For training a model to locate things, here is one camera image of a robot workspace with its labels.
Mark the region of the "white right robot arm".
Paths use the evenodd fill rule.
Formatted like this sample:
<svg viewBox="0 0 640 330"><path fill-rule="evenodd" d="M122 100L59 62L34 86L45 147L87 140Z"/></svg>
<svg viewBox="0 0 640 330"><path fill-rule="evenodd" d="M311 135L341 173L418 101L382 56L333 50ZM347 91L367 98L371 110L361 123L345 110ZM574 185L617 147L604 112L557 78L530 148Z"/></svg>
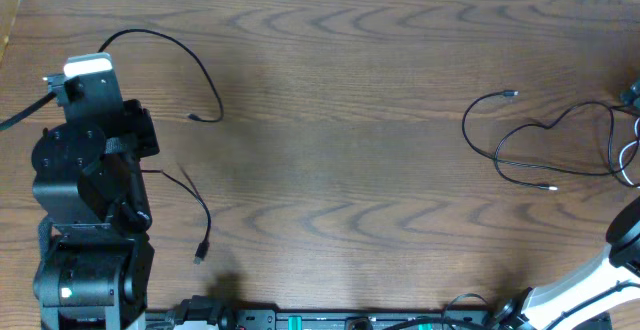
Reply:
<svg viewBox="0 0 640 330"><path fill-rule="evenodd" d="M639 100L637 86L634 84L625 95ZM491 156L496 172L505 180L524 187L531 187L546 191L557 191L558 187L544 183L527 183L512 179L502 173L500 163L545 169L565 174L581 176L612 176L624 186L639 188L639 183L629 183L625 177L625 168L636 156L639 150L639 130L634 124L634 143L636 152L627 163L619 156L618 166L613 166L612 150L609 143L613 140L614 111L626 112L625 105L631 105L628 97L622 106L609 106L599 101L586 101L572 106L549 124L527 123L521 125L505 135L498 143ZM558 169L546 165L515 165L515 162L501 160L500 150L509 137L525 128L553 129L571 111L584 106L600 106L607 109L610 117L610 131L607 149L607 170L596 175ZM560 280L548 285L529 288L517 298L508 300L491 319L492 327L498 329L574 329L585 321L607 312L608 310L630 302L639 300L639 197L627 205L612 221L606 232L604 248L591 260L576 270L565 275Z"/></svg>

